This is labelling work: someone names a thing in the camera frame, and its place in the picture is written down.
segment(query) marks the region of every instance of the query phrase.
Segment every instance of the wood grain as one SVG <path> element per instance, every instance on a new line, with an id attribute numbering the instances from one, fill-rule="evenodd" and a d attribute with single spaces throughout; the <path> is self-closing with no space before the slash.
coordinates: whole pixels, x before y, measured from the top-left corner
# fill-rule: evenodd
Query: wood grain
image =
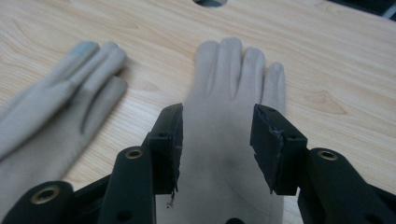
<path id="1" fill-rule="evenodd" d="M 234 35 L 282 62 L 287 118 L 310 147 L 344 154 L 364 179 L 396 194 L 396 23 L 319 0 L 1 1 L 0 104 L 38 81 L 78 41 L 113 40 L 129 84 L 64 180 L 79 189 L 140 145 L 161 109 L 183 102 L 200 43 Z M 288 198 L 284 223 L 302 223 Z"/>

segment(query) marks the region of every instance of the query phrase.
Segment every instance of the gray glove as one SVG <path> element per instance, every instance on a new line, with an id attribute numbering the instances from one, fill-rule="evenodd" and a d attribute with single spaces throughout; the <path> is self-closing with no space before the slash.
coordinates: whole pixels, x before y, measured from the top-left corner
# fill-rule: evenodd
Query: gray glove
<path id="1" fill-rule="evenodd" d="M 0 113 L 0 220 L 31 187 L 57 180 L 126 90 L 114 75 L 126 54 L 114 43 L 73 48 L 42 81 Z"/>
<path id="2" fill-rule="evenodd" d="M 253 106 L 285 112 L 280 63 L 265 69 L 259 49 L 237 38 L 203 43 L 195 54 L 196 78 L 184 104 L 179 193 L 157 197 L 159 224 L 281 223 L 283 197 L 271 195 L 249 145 Z"/>

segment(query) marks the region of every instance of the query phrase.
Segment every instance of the glove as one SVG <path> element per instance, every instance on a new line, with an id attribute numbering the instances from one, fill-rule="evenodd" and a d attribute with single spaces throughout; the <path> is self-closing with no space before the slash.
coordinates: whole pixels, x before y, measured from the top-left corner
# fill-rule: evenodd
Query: glove
<path id="1" fill-rule="evenodd" d="M 207 41 L 196 51 L 179 193 L 173 206 L 157 196 L 159 224 L 282 222 L 283 197 L 270 194 L 249 145 L 255 104 L 285 112 L 283 66 L 264 66 L 259 49 L 247 48 L 242 58 L 237 38 Z"/>
<path id="2" fill-rule="evenodd" d="M 126 90 L 114 75 L 126 54 L 115 43 L 76 45 L 0 113 L 0 220 L 22 194 L 58 180 Z"/>

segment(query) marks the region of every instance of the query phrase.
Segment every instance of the black object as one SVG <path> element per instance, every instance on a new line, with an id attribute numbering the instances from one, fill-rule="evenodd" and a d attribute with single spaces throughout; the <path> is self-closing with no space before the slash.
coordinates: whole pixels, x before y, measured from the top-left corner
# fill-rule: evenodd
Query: black object
<path id="1" fill-rule="evenodd" d="M 347 159 L 307 139 L 271 107 L 255 105 L 250 144 L 271 190 L 295 195 L 304 223 L 396 223 L 395 196 L 368 185 Z"/>
<path id="2" fill-rule="evenodd" d="M 155 195 L 173 200 L 177 190 L 182 123 L 182 105 L 166 107 L 141 147 L 119 153 L 111 175 L 76 192 L 63 181 L 36 186 L 3 223 L 156 223 Z M 341 154 L 308 150 L 306 137 L 273 108 L 255 105 L 250 144 L 271 191 L 300 188 L 304 223 L 396 223 L 395 195 L 366 184 Z"/>
<path id="3" fill-rule="evenodd" d="M 396 1 L 395 0 L 329 0 L 331 2 L 353 7 L 361 11 L 382 16 Z"/>
<path id="4" fill-rule="evenodd" d="M 214 1 L 214 0 L 200 0 L 200 1 L 195 1 L 196 4 L 202 6 L 202 7 L 221 7 L 222 4 Z"/>
<path id="5" fill-rule="evenodd" d="M 182 104 L 168 106 L 141 147 L 118 154 L 111 175 L 76 192 L 63 181 L 38 185 L 3 223 L 156 223 L 155 195 L 177 190 L 182 139 Z"/>
<path id="6" fill-rule="evenodd" d="M 393 21 L 396 21 L 396 13 L 395 13 L 395 14 L 393 14 L 393 16 L 392 16 L 392 17 L 390 17 L 390 19 L 391 19 L 391 20 L 393 20 Z"/>

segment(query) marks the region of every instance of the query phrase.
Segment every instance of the glove finger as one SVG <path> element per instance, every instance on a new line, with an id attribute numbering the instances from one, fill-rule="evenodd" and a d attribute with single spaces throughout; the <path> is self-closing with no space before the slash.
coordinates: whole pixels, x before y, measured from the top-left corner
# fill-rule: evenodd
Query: glove finger
<path id="1" fill-rule="evenodd" d="M 95 69 L 100 66 L 104 60 L 107 60 L 107 57 L 114 49 L 118 48 L 119 47 L 114 42 L 105 43 L 93 57 L 84 63 L 74 74 L 71 74 L 68 79 L 77 85 L 80 85 L 80 83 L 87 78 L 92 71 L 95 71 Z"/>
<path id="2" fill-rule="evenodd" d="M 119 48 L 111 50 L 107 58 L 96 67 L 93 73 L 82 84 L 79 94 L 85 94 L 84 91 L 96 94 L 111 76 L 120 71 L 126 59 L 127 56 L 124 50 Z"/>
<path id="3" fill-rule="evenodd" d="M 91 41 L 82 41 L 71 49 L 66 56 L 52 69 L 46 78 L 47 85 L 53 85 L 62 81 L 75 72 L 84 64 L 97 50 L 99 46 Z"/>
<path id="4" fill-rule="evenodd" d="M 262 104 L 270 106 L 285 115 L 286 87 L 284 69 L 281 63 L 273 63 L 268 68 L 264 79 Z"/>
<path id="5" fill-rule="evenodd" d="M 246 101 L 254 99 L 258 104 L 262 101 L 262 76 L 265 66 L 265 57 L 261 50 L 248 48 L 242 64 L 238 92 L 236 97 Z"/>
<path id="6" fill-rule="evenodd" d="M 236 94 L 237 81 L 241 74 L 242 43 L 238 38 L 230 37 L 221 41 L 216 66 L 213 93 L 233 99 Z"/>
<path id="7" fill-rule="evenodd" d="M 195 80 L 191 95 L 206 96 L 213 86 L 219 43 L 206 41 L 195 53 Z"/>
<path id="8" fill-rule="evenodd" d="M 45 94 L 42 91 L 23 93 L 23 99 L 0 120 L 0 161 L 36 133 L 70 99 L 75 88 L 74 83 L 67 81 Z"/>
<path id="9" fill-rule="evenodd" d="M 18 106 L 18 102 L 20 102 L 24 97 L 26 97 L 27 94 L 29 94 L 32 88 L 33 86 L 30 86 L 19 92 L 0 107 L 0 123 L 2 122 L 2 119 L 10 113 L 10 111 L 14 110 L 15 107 Z"/>
<path id="10" fill-rule="evenodd" d="M 119 77 L 112 77 L 107 84 L 100 90 L 94 99 L 88 116 L 84 120 L 83 134 L 90 141 L 93 135 L 110 114 L 112 109 L 125 93 L 127 84 Z"/>

